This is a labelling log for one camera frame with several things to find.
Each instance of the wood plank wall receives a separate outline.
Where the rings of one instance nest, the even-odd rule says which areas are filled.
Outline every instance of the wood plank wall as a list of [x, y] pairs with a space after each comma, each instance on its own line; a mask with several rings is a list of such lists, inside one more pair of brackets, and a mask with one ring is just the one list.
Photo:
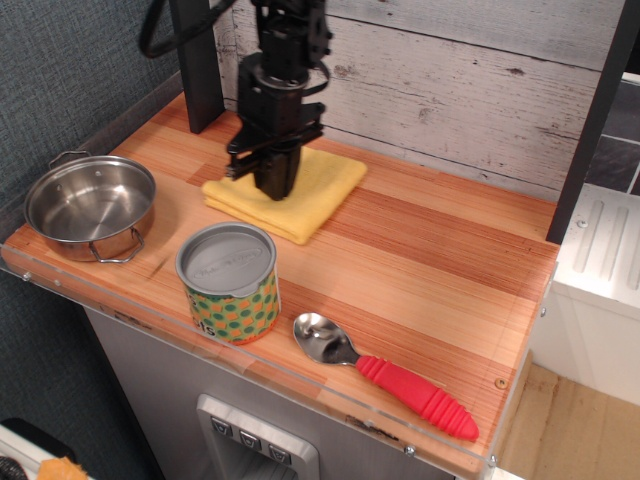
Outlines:
[[[325, 135], [556, 201], [624, 0], [327, 0]], [[254, 8], [216, 25], [227, 108]]]

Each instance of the orange object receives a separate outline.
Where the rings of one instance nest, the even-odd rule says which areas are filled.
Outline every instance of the orange object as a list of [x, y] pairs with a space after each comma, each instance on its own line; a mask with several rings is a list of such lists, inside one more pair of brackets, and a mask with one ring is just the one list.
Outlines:
[[44, 460], [40, 464], [36, 480], [87, 480], [89, 477], [67, 457]]

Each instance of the gray fabric wall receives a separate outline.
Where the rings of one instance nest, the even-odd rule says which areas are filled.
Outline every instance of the gray fabric wall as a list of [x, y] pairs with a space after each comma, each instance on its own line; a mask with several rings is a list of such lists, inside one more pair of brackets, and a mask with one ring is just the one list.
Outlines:
[[[0, 4], [0, 241], [29, 185], [178, 71], [137, 49], [148, 0]], [[160, 29], [170, 31], [168, 15]], [[0, 420], [18, 416], [71, 446], [98, 479], [157, 478], [71, 302], [0, 272]]]

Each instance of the metal spoon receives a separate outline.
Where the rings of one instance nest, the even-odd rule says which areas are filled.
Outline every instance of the metal spoon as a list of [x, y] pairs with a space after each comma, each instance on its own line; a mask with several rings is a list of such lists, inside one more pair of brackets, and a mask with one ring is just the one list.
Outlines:
[[475, 441], [478, 426], [453, 397], [423, 377], [387, 360], [359, 355], [338, 325], [317, 313], [303, 313], [293, 322], [293, 336], [313, 360], [331, 365], [354, 365], [376, 385], [394, 395], [423, 419], [463, 440]]

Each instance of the wooden countertop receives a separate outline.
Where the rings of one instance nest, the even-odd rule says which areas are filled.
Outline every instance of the wooden countertop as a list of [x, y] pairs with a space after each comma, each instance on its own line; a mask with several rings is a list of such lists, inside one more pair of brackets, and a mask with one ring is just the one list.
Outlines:
[[[226, 143], [238, 128], [227, 112], [190, 133], [181, 95], [113, 152], [144, 164], [158, 186], [155, 222], [132, 262], [67, 260], [26, 225], [7, 240], [5, 260], [45, 287], [382, 441], [415, 445], [431, 463], [476, 475], [492, 453], [553, 270], [558, 248], [544, 238], [555, 205], [316, 140], [309, 146], [361, 160], [369, 171], [307, 245], [272, 235], [282, 313], [264, 338], [229, 347], [193, 326], [175, 256], [197, 230], [234, 220], [204, 205], [200, 185], [223, 176]], [[293, 318], [307, 311], [338, 322], [360, 353], [443, 387], [471, 412], [480, 438], [452, 439], [354, 368], [309, 360], [291, 333]]]

